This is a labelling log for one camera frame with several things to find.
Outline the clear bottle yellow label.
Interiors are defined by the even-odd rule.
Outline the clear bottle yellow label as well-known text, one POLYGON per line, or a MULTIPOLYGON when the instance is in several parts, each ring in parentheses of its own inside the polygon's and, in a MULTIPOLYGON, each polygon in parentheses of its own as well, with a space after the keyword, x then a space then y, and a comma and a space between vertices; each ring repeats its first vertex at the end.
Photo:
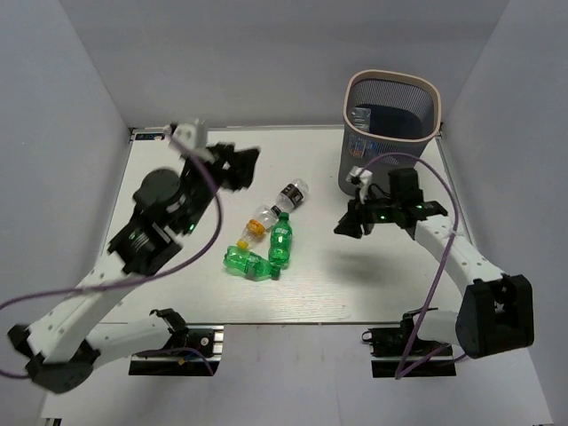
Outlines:
POLYGON ((243 250, 252 249, 277 222, 278 217, 271 207, 260 206, 246 223, 236 246, 243 250))

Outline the clear bottle blue orange label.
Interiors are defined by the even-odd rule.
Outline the clear bottle blue orange label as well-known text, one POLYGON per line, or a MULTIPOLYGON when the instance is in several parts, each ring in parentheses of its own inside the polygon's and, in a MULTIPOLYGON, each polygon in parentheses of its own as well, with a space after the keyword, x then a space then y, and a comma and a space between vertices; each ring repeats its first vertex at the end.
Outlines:
POLYGON ((353 158, 363 158, 367 149, 367 140, 359 134, 348 134, 346 137, 348 154, 353 158))

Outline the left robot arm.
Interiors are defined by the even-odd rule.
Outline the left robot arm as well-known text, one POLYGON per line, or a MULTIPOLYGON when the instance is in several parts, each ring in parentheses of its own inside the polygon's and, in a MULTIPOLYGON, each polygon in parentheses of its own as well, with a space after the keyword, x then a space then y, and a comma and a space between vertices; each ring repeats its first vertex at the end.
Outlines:
POLYGON ((171 308, 110 325, 102 320, 134 288, 176 272, 165 265, 181 252, 179 236, 191 234, 220 189, 250 187, 260 150, 232 144, 182 148, 181 171, 150 171, 133 194, 128 223, 109 241, 107 252, 41 319, 13 326, 7 337, 27 358, 22 376, 54 394, 67 393, 99 367, 139 353, 147 356, 190 352, 192 331, 171 308))

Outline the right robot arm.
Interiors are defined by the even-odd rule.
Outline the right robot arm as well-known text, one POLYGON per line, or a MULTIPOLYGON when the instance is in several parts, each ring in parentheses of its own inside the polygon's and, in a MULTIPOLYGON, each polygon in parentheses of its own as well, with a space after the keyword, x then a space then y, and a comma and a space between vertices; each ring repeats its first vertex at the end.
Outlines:
POLYGON ((479 359, 533 344, 529 280, 522 274, 505 273, 458 234, 442 205, 424 200, 416 170, 390 172, 390 195, 382 198, 372 193, 369 170, 354 167, 346 180, 354 185, 355 195, 336 234, 360 239, 375 225, 395 224, 439 262, 461 293, 457 312, 430 308, 425 313, 405 313, 400 332, 381 334, 381 353, 390 356, 403 348, 413 354, 427 353, 439 344, 450 344, 479 359))

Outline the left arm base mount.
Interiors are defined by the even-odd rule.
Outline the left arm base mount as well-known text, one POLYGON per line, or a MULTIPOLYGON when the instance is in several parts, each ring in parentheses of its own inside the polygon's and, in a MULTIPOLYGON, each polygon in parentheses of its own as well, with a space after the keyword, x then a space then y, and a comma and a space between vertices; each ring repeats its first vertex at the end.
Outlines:
POLYGON ((130 376, 211 377, 219 367, 223 326, 188 326, 184 335, 171 337, 163 349, 130 357, 130 376))

